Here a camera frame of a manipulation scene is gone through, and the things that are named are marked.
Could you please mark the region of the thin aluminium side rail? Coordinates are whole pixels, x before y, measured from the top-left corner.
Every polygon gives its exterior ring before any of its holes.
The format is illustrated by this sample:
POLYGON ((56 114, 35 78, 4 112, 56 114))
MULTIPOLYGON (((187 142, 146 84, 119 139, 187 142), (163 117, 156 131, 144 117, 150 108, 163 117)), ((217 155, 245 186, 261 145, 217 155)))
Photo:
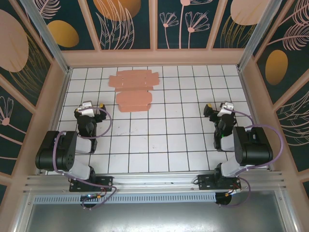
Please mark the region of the thin aluminium side rail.
POLYGON ((63 72, 55 65, 50 68, 40 94, 33 124, 33 157, 35 158, 48 131, 56 131, 64 103, 66 88, 70 78, 69 72, 63 72))
POLYGON ((277 128, 271 100, 258 68, 255 65, 247 65, 241 72, 241 80, 254 122, 277 128))

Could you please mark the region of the grey metal sheet panel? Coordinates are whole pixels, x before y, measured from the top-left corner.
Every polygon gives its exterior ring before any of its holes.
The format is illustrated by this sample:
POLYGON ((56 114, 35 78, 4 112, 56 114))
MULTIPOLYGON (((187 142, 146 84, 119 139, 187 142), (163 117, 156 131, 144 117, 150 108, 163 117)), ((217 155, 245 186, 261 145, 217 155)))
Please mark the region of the grey metal sheet panel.
POLYGON ((273 200, 239 208, 214 203, 37 204, 18 232, 292 232, 273 200))

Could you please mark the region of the wide aluminium frame rail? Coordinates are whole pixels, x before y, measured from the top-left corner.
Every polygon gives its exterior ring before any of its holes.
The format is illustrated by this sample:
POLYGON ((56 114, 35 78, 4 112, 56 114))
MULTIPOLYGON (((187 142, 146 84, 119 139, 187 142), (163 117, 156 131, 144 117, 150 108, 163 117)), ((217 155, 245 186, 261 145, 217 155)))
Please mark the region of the wide aluminium frame rail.
MULTIPOLYGON (((113 185, 118 193, 181 193, 196 192, 198 186, 193 180, 200 174, 211 174, 212 171, 161 172, 111 174, 113 185)), ((279 190, 287 187, 284 176, 279 171, 265 169, 250 170, 240 174, 246 179, 252 191, 279 190)), ((38 194, 68 194, 69 181, 62 175, 31 175, 27 177, 24 192, 38 194)))

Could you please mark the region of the pink paper box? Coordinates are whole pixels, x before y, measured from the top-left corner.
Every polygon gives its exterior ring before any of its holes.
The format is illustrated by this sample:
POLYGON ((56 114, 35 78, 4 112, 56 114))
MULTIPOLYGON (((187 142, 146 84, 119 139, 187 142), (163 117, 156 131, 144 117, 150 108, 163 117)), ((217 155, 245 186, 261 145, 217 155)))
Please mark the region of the pink paper box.
POLYGON ((119 111, 148 111, 153 101, 151 91, 159 85, 159 73, 152 70, 125 70, 111 75, 108 82, 116 92, 115 103, 119 111))

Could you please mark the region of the aluminium corner post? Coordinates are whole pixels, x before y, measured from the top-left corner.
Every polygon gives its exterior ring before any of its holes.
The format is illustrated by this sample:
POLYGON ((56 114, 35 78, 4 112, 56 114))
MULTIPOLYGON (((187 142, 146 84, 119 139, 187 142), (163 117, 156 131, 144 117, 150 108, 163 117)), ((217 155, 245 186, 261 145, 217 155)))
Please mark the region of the aluminium corner post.
POLYGON ((65 61, 65 58, 62 55, 59 46, 56 44, 52 34, 50 33, 44 19, 39 14, 39 11, 37 10, 35 3, 33 2, 33 0, 20 0, 20 1, 25 10, 28 12, 28 15, 31 18, 32 22, 34 23, 35 27, 41 33, 42 38, 44 39, 49 50, 51 51, 54 58, 60 65, 62 71, 65 74, 68 74, 70 68, 67 62, 65 61))
POLYGON ((270 2, 267 4, 257 26, 255 27, 244 49, 244 53, 238 63, 239 72, 244 71, 246 65, 248 64, 249 60, 251 59, 253 55, 253 52, 258 46, 260 40, 263 38, 267 28, 271 24, 275 14, 280 8, 281 2, 282 0, 270 0, 270 2))

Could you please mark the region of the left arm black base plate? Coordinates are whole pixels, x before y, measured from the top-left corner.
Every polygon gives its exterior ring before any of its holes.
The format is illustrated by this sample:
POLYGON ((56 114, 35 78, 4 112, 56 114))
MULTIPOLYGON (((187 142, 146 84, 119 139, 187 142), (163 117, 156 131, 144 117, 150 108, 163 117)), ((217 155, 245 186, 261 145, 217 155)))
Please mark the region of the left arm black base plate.
MULTIPOLYGON (((94 179, 85 180, 86 182, 93 183, 100 186, 108 186, 105 187, 107 192, 111 192, 112 184, 113 184, 113 177, 112 176, 97 176, 94 179)), ((101 187, 89 185, 82 183, 77 180, 71 180, 70 179, 70 186, 69 186, 69 192, 101 192, 101 187)))

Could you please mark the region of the small circuit board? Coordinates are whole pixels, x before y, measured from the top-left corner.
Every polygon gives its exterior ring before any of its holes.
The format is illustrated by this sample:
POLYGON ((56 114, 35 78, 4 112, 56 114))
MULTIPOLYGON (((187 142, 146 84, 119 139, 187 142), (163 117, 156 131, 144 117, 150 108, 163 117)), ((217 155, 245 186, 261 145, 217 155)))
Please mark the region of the small circuit board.
POLYGON ((104 195, 102 194, 86 194, 80 196, 80 201, 98 201, 98 199, 102 198, 104 195))

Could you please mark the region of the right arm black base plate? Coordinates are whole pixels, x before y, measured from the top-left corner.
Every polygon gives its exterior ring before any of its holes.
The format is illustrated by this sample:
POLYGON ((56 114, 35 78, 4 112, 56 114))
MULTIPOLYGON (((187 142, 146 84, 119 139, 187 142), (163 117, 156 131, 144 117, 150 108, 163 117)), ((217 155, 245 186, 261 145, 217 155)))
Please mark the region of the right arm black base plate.
POLYGON ((240 189, 240 180, 236 177, 216 177, 214 174, 203 174, 197 176, 198 187, 200 190, 234 190, 240 189))

